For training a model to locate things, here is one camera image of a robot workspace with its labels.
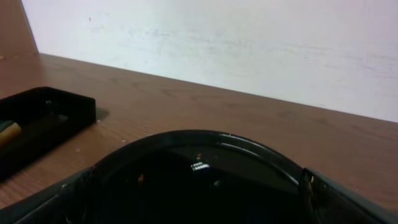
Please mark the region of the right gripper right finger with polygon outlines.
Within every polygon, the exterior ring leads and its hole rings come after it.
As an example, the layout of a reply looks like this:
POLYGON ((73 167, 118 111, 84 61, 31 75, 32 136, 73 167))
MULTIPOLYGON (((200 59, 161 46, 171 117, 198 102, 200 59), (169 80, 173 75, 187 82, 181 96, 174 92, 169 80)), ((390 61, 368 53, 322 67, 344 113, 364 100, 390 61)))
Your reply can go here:
POLYGON ((397 224, 396 213, 315 170, 302 171, 299 192, 312 223, 397 224))

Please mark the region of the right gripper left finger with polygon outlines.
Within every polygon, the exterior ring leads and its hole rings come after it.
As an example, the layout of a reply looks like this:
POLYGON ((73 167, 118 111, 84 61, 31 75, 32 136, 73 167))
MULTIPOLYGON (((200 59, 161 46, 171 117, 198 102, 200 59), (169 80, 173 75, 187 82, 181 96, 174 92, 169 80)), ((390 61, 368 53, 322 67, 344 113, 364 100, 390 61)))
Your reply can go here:
POLYGON ((1 209, 1 224, 89 223, 92 190, 99 177, 94 168, 84 169, 19 202, 1 209))

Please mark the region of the yellow green sponge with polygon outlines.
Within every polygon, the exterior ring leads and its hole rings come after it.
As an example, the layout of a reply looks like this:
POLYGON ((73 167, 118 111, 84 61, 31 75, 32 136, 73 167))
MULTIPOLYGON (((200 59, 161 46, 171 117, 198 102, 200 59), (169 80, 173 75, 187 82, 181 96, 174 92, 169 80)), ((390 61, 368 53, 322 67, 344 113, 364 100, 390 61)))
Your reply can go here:
POLYGON ((0 145, 3 146, 9 141, 14 139, 16 136, 20 135, 22 128, 14 121, 7 120, 1 121, 1 142, 0 145))

